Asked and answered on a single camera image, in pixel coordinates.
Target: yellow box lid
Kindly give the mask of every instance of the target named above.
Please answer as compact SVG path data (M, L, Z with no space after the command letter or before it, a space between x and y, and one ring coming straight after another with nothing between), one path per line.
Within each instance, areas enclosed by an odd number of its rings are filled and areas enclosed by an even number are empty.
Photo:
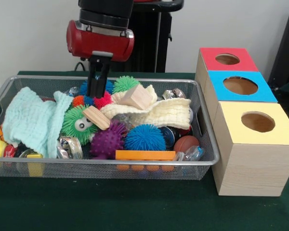
M277 103L220 102L233 143L289 145L289 118Z

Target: cable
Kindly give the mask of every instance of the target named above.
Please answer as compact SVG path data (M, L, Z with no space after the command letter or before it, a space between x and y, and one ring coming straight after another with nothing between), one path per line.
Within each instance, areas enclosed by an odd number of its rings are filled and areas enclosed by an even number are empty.
M86 71L86 68L85 68L85 66L83 65L82 62L78 62L78 63L76 64L76 66L75 66L75 68L74 68L74 71L77 71L79 65L82 66L82 71Z

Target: shape sorter box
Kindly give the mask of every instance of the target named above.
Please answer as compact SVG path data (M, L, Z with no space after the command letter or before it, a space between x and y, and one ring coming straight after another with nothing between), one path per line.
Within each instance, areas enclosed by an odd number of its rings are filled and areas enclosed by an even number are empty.
M258 68L244 48L200 48L195 80L200 83L202 91L208 71L258 72Z
M218 101L277 102L260 72L209 71L203 94L212 124Z
M289 119L279 104L219 102L213 129L219 195L281 195L289 177Z

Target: round hole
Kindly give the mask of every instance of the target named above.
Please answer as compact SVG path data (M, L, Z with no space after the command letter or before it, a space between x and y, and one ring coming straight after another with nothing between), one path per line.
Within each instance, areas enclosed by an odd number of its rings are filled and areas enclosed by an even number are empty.
M223 81L224 86L233 93L240 95L252 95L258 91L258 86L253 81L233 76Z
M233 54L219 54L215 60L224 65L235 65L240 62L240 59Z
M258 132L272 131L275 127L275 121L261 112L247 112L242 116L241 121L246 127Z

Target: metal basket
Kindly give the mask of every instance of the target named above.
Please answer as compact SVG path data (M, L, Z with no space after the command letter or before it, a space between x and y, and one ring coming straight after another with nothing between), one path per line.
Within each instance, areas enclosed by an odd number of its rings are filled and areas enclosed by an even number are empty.
M37 95L52 97L57 90L66 91L80 86L85 77L14 76L0 89L0 124L13 97L23 87L30 87ZM211 165L219 160L219 150L210 123L205 101L197 82L176 79L138 79L144 87L152 84L157 95L165 90L179 88L191 99L194 111L192 123L195 137L205 149L205 155L197 162L173 161L117 161L117 160L76 160L76 159L26 159L0 158L0 177L44 177L44 178L101 178L101 179L163 179L200 180ZM89 146L83 147L88 158ZM132 165L145 166L142 171L133 171ZM174 166L164 171L165 166Z

